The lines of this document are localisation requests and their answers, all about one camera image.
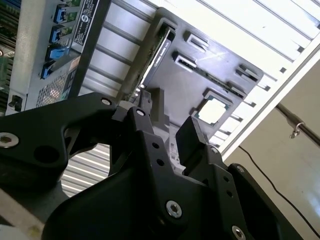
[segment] blue connector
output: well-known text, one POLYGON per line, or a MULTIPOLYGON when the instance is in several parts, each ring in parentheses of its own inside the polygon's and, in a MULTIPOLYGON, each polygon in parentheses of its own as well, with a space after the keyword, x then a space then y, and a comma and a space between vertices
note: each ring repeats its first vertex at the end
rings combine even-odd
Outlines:
POLYGON ((68 5, 64 4, 64 5, 58 5, 56 7, 54 20, 53 20, 56 24, 60 24, 60 23, 66 21, 66 19, 65 19, 66 13, 67 13, 66 6, 68 6, 68 5))
POLYGON ((41 73, 42 79, 46 79, 53 72, 52 68, 54 67, 55 62, 56 61, 52 60, 50 62, 47 62, 45 65, 43 65, 43 69, 41 73))
POLYGON ((59 46, 53 49, 48 50, 48 58, 49 59, 59 59, 64 55, 67 55, 69 53, 69 47, 68 46, 59 46))
POLYGON ((51 44, 56 43, 60 40, 63 27, 64 26, 62 26, 62 25, 57 25, 52 28, 51 36, 50 36, 50 43, 51 44))

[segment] screw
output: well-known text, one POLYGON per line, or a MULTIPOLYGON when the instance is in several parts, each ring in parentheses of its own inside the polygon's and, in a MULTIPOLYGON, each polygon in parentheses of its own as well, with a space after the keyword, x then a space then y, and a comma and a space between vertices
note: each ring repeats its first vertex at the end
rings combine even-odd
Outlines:
POLYGON ((215 147, 211 147, 211 150, 212 150, 212 152, 214 154, 218 154, 219 153, 218 149, 216 149, 215 147))
POLYGON ((166 206, 166 210, 167 210, 168 214, 171 217, 173 217, 175 219, 181 218, 182 209, 181 209, 181 207, 179 206, 178 203, 176 203, 175 201, 170 200, 170 201, 168 201, 166 203, 165 206, 166 206))
POLYGON ((143 111, 141 111, 140 109, 137 109, 136 112, 140 115, 140 116, 144 116, 146 115, 143 111))
POLYGON ((232 232, 237 240, 246 240, 244 232, 238 226, 232 226, 232 232))
POLYGON ((110 102, 108 99, 106 99, 106 98, 103 98, 103 99, 101 100, 101 102, 102 102, 103 104, 105 104, 105 105, 111 105, 111 102, 110 102))
POLYGON ((245 170, 241 166, 237 166, 236 168, 239 170, 240 173, 244 173, 245 172, 245 170))
POLYGON ((19 138, 9 132, 0 132, 0 148, 12 148, 19 143, 19 138))

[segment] wire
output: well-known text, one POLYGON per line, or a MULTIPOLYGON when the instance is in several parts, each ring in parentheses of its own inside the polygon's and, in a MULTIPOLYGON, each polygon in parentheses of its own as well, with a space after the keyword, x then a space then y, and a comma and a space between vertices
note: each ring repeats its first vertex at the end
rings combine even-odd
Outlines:
POLYGON ((309 228, 313 231, 313 233, 320 239, 320 234, 317 233, 317 231, 314 229, 314 227, 310 224, 310 222, 306 219, 306 217, 299 211, 299 209, 291 202, 289 201, 288 198, 286 198, 281 192, 279 192, 276 189, 276 186, 274 185, 274 183, 270 180, 270 178, 261 170, 261 168, 256 164, 256 162, 254 161, 254 159, 252 158, 252 156, 250 155, 250 153, 245 150, 242 146, 239 146, 239 148, 244 151, 250 158, 251 162, 255 165, 255 167, 262 173, 262 175, 269 181, 269 183, 271 184, 271 186, 273 187, 273 189, 275 190, 275 192, 277 194, 279 194, 284 200, 287 201, 288 204, 290 204, 291 207, 294 208, 294 210, 300 215, 300 217, 305 221, 305 223, 309 226, 309 228))

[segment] wall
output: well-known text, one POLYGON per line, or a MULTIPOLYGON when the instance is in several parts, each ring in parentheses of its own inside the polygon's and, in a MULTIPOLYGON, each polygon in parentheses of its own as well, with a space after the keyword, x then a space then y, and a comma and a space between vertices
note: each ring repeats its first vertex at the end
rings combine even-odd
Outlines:
MULTIPOLYGON (((282 100, 282 104, 320 134, 320 62, 282 100)), ((289 139, 292 128, 273 110, 241 144, 320 234, 320 149, 303 133, 289 139)), ((318 239, 297 212, 279 196, 239 148, 225 161, 240 163, 251 173, 303 239, 318 239)))

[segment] blue port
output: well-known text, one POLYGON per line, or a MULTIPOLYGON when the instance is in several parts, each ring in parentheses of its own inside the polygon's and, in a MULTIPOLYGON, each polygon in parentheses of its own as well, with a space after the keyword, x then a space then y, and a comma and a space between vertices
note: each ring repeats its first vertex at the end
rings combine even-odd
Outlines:
POLYGON ((53 49, 49 49, 48 57, 50 59, 59 59, 64 55, 67 55, 69 53, 69 47, 68 46, 59 46, 53 49))
POLYGON ((50 62, 47 62, 45 65, 43 65, 43 69, 42 69, 42 73, 41 73, 42 79, 46 79, 53 72, 52 68, 53 68, 55 62, 56 61, 50 61, 50 62))
POLYGON ((59 29, 52 29, 50 43, 56 43, 60 40, 61 30, 59 29))
POLYGON ((61 9, 60 6, 56 7, 56 12, 55 12, 55 18, 54 22, 56 24, 62 23, 65 21, 65 16, 66 16, 67 10, 61 9))

